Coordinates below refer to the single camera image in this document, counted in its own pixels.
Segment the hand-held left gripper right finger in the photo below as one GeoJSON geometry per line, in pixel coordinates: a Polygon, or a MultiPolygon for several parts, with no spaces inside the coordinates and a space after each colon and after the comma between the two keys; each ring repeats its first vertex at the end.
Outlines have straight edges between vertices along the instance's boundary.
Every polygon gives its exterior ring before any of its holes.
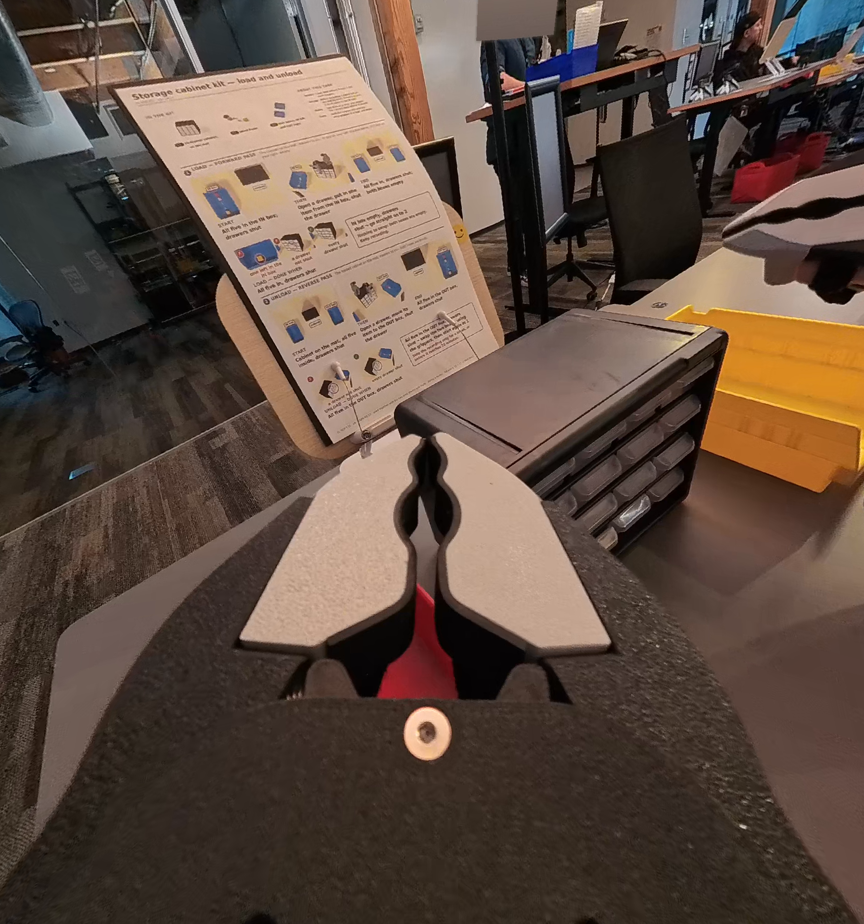
{"type": "Polygon", "coordinates": [[[541,499],[447,433],[428,446],[451,510],[437,563],[449,607],[536,660],[605,653],[610,635],[541,499]]]}

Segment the blue office chair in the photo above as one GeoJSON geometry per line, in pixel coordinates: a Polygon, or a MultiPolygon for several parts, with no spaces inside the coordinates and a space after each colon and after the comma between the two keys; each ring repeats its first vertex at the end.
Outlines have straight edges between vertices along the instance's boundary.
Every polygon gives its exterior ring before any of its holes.
{"type": "Polygon", "coordinates": [[[0,348],[9,347],[2,359],[22,369],[33,368],[28,375],[28,390],[35,394],[39,383],[50,375],[69,378],[73,358],[63,338],[48,326],[37,302],[18,301],[8,310],[8,318],[18,334],[0,340],[0,348]]]}

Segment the black office chair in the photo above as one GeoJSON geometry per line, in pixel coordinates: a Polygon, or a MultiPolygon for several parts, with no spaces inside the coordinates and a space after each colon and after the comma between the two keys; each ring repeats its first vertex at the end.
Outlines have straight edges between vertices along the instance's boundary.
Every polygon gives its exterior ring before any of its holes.
{"type": "Polygon", "coordinates": [[[614,258],[611,303],[630,305],[690,269],[703,241],[687,120],[597,149],[614,258]]]}

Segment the red storage crate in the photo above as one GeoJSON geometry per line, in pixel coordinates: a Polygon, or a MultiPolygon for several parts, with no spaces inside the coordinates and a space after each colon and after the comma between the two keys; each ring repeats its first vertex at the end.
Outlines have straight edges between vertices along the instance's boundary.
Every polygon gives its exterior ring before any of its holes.
{"type": "Polygon", "coordinates": [[[823,164],[830,132],[797,131],[784,135],[771,157],[739,168],[730,193],[732,204],[763,202],[823,164]]]}

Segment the dark panel on stand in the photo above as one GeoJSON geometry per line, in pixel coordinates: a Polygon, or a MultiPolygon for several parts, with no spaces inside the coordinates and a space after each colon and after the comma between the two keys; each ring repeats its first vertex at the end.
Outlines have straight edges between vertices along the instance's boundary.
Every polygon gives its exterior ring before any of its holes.
{"type": "Polygon", "coordinates": [[[572,197],[559,76],[529,81],[525,102],[534,190],[534,243],[526,245],[528,280],[537,310],[546,320],[549,290],[561,280],[585,283],[586,302],[597,303],[597,284],[585,264],[574,258],[572,243],[583,246],[587,232],[608,220],[608,210],[602,196],[579,201],[572,197]]]}

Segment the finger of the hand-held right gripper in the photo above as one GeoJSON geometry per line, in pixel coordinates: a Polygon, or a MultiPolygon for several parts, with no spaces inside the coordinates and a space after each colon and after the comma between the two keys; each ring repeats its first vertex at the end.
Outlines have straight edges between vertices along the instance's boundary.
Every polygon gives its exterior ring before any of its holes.
{"type": "Polygon", "coordinates": [[[833,217],[864,206],[864,149],[821,168],[750,209],[753,223],[833,217]]]}
{"type": "Polygon", "coordinates": [[[864,265],[864,200],[764,202],[729,223],[722,240],[764,260],[839,257],[864,265]]]}

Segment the dark storage shelf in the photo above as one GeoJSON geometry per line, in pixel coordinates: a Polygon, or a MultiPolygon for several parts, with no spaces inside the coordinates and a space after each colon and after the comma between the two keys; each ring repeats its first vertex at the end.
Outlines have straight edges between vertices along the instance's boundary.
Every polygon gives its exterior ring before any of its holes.
{"type": "Polygon", "coordinates": [[[66,188],[152,321],[161,324],[213,307],[219,271],[160,168],[104,170],[66,188]]]}

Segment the printed instruction sheet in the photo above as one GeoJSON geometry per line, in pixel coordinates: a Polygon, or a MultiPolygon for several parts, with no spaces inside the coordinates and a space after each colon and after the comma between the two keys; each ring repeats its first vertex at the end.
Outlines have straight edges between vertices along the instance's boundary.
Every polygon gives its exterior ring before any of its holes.
{"type": "Polygon", "coordinates": [[[494,352],[445,203],[333,54],[111,86],[325,445],[494,352]]]}

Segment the blue box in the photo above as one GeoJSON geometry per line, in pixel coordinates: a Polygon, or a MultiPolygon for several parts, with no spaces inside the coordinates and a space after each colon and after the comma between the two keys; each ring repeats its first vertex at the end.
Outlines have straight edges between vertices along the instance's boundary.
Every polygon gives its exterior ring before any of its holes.
{"type": "Polygon", "coordinates": [[[526,70],[526,81],[533,82],[548,77],[558,77],[561,83],[585,77],[597,71],[598,45],[592,44],[573,49],[533,64],[526,70]]]}

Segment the red plastic bin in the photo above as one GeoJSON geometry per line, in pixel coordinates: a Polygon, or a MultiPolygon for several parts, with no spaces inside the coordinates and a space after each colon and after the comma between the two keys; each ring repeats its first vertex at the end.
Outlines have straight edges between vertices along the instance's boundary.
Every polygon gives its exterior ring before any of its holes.
{"type": "Polygon", "coordinates": [[[452,661],[442,648],[434,599],[415,589],[414,635],[406,651],[387,668],[378,699],[458,699],[452,661]]]}

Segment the wooden office desk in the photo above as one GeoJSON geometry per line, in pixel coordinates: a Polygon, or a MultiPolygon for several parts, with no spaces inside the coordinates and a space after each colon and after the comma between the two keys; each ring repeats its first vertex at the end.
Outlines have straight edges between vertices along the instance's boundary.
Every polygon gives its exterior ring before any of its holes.
{"type": "Polygon", "coordinates": [[[688,118],[715,112],[729,114],[735,107],[750,102],[779,103],[816,90],[830,89],[861,76],[864,76],[864,54],[851,60],[827,60],[794,68],[779,76],[746,81],[730,93],[674,106],[669,109],[669,114],[688,118]]]}
{"type": "Polygon", "coordinates": [[[651,53],[645,58],[580,75],[558,85],[563,100],[571,99],[566,113],[578,114],[639,96],[652,87],[667,87],[676,80],[681,59],[697,54],[699,43],[677,50],[651,53]]]}

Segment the yellow plastic bin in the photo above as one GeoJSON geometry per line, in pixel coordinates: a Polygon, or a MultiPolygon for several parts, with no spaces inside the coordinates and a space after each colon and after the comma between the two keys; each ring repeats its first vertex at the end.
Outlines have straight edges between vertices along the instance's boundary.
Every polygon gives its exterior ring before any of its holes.
{"type": "Polygon", "coordinates": [[[864,472],[864,326],[686,306],[726,354],[703,450],[813,492],[864,472]]]}

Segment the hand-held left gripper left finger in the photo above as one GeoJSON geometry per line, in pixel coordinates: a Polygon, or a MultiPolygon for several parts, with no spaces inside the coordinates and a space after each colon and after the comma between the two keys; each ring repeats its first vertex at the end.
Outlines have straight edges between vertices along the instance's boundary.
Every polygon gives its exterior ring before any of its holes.
{"type": "Polygon", "coordinates": [[[423,439],[410,435],[342,463],[253,607],[244,648],[321,656],[412,600],[422,450],[423,439]]]}

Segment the black drawer cabinet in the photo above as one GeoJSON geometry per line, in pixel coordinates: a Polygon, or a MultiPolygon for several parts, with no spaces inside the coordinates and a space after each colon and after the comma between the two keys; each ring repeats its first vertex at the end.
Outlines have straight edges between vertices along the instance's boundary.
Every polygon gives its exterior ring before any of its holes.
{"type": "Polygon", "coordinates": [[[403,402],[394,421],[403,436],[447,433],[532,489],[697,363],[717,359],[718,379],[727,343],[708,326],[570,310],[403,402]]]}

